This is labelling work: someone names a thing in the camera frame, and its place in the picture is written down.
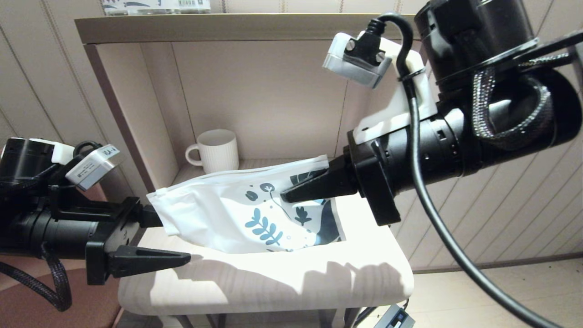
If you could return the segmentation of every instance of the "floor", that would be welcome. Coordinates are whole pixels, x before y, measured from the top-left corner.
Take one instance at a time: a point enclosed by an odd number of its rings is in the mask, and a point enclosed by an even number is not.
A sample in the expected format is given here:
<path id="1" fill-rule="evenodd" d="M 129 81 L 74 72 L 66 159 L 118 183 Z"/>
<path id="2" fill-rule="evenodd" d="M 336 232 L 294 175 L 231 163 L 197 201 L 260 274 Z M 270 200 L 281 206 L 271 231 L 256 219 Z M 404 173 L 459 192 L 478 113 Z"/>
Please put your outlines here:
<path id="1" fill-rule="evenodd" d="M 564 327 L 583 322 L 583 259 L 484 270 L 506 293 Z M 359 328 L 373 328 L 387 310 L 379 307 Z M 463 272 L 415 275 L 408 313 L 415 328 L 527 327 L 484 294 Z M 206 317 L 190 316 L 196 328 Z M 117 328 L 180 327 L 171 317 L 125 312 Z M 228 328 L 317 328 L 316 311 L 242 313 L 227 316 Z"/>

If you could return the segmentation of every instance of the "table top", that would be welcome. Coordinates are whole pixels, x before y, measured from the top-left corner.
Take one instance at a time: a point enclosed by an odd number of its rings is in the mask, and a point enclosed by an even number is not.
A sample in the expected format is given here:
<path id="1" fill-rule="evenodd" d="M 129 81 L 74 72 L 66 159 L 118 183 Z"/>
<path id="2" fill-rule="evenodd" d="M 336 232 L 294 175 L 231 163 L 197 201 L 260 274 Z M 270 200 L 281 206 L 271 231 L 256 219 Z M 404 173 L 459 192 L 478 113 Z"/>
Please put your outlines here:
<path id="1" fill-rule="evenodd" d="M 413 292 L 410 265 L 366 199 L 336 198 L 346 241 L 295 252 L 225 254 L 150 228 L 140 247 L 192 254 L 190 263 L 123 278 L 118 297 L 143 315 L 356 308 L 400 302 Z"/>

